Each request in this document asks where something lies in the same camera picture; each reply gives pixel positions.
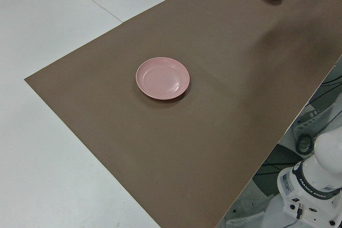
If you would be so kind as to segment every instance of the black label band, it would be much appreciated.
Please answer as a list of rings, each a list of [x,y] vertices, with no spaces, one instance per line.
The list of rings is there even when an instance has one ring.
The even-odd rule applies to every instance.
[[[294,168],[292,169],[292,173],[296,176],[298,183],[300,186],[309,193],[311,196],[320,199],[320,200],[329,200],[333,197],[335,197],[337,194],[340,193],[341,188],[336,189],[331,192],[321,192],[315,188],[313,188],[309,182],[305,179],[303,175],[303,161],[300,162],[299,167],[295,170]]]

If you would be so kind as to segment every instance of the white tabletop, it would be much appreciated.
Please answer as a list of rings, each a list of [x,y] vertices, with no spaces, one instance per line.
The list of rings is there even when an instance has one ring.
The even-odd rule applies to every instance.
[[[159,227],[24,78],[162,1],[0,0],[0,227]]]

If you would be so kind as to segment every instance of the brown mat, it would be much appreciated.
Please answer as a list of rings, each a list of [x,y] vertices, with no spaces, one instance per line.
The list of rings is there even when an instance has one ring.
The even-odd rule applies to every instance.
[[[26,79],[162,228],[213,228],[342,53],[342,0],[167,0]],[[189,70],[176,100],[135,72]]]

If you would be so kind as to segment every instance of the pink plate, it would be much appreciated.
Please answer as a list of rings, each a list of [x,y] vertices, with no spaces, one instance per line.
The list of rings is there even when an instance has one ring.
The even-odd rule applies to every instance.
[[[135,78],[141,91],[159,100],[180,96],[190,82],[187,69],[179,61],[167,57],[147,60],[140,65]]]

